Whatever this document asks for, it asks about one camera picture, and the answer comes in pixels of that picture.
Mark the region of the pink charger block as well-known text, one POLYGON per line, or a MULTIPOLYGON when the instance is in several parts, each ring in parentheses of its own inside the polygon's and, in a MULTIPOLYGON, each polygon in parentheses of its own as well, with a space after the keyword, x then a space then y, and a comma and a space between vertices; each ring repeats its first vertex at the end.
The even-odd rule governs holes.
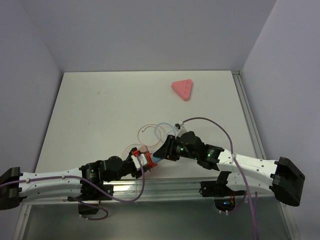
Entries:
POLYGON ((146 153, 149 151, 149 149, 146 145, 142 145, 138 150, 142 153, 146 153))

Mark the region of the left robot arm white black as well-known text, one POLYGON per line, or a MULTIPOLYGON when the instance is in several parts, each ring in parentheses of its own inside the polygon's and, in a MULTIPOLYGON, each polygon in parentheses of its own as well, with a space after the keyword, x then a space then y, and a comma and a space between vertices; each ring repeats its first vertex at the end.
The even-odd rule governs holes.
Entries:
POLYGON ((132 150, 125 160, 111 156, 59 172, 30 173, 11 167, 0 176, 0 208, 9 210, 22 202, 56 197, 97 201, 106 196, 107 200, 115 200, 113 187, 104 186, 105 182, 119 181, 127 175, 143 178, 155 166, 149 152, 132 150))

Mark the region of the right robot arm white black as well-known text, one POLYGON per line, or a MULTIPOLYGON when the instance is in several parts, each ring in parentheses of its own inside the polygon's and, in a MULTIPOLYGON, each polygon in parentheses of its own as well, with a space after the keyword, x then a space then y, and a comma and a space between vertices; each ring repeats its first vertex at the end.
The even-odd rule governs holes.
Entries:
POLYGON ((305 175, 286 157, 278 160, 258 159, 232 153, 222 147, 205 144, 188 131, 179 137, 169 135, 153 153, 158 159, 195 160, 206 170, 218 171, 215 180, 202 181, 203 197, 231 197, 249 193, 273 195, 283 204, 298 207, 301 203, 305 175))

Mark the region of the blue plug adapter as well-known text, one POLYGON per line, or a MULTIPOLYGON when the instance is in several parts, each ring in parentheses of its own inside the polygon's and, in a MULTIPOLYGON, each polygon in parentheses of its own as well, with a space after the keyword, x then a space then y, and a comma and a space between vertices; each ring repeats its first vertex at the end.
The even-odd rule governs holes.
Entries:
POLYGON ((153 154, 151 155, 151 161, 152 161, 152 163, 153 164, 158 164, 160 161, 162 161, 163 159, 162 158, 160 158, 160 157, 156 157, 156 156, 154 156, 153 154))

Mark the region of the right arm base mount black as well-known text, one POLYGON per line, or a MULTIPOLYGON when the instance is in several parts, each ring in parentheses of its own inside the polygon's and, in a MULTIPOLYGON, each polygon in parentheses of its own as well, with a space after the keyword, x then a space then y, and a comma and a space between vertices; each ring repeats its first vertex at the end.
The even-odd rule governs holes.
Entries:
POLYGON ((204 198, 213 198, 214 206, 219 214, 230 214, 237 209, 236 197, 242 197, 240 205, 246 201, 245 190, 233 191, 225 185, 217 184, 217 181, 201 181, 199 194, 204 198))

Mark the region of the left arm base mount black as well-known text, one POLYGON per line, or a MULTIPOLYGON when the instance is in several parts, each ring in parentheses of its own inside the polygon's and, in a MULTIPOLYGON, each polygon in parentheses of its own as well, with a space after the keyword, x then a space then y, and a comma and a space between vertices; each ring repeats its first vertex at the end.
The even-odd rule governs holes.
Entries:
POLYGON ((80 196, 67 197, 68 202, 78 203, 77 210, 81 218, 88 221, 100 221, 109 216, 109 212, 101 206, 102 200, 111 200, 108 196, 89 184, 83 184, 80 196))

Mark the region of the red cube socket adapter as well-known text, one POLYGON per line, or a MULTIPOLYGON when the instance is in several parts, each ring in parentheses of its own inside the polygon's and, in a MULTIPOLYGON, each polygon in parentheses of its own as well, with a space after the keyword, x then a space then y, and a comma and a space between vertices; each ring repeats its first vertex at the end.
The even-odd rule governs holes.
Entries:
POLYGON ((136 156, 136 155, 140 155, 140 154, 147 154, 148 159, 149 159, 149 165, 143 167, 143 171, 144 171, 144 172, 145 172, 145 171, 149 171, 149 170, 151 170, 152 168, 154 168, 154 167, 156 167, 156 166, 158 165, 158 164, 153 164, 153 162, 152 162, 152 160, 151 160, 151 154, 150 154, 149 152, 140 152, 140 151, 138 151, 138 150, 135 150, 132 155, 136 156))

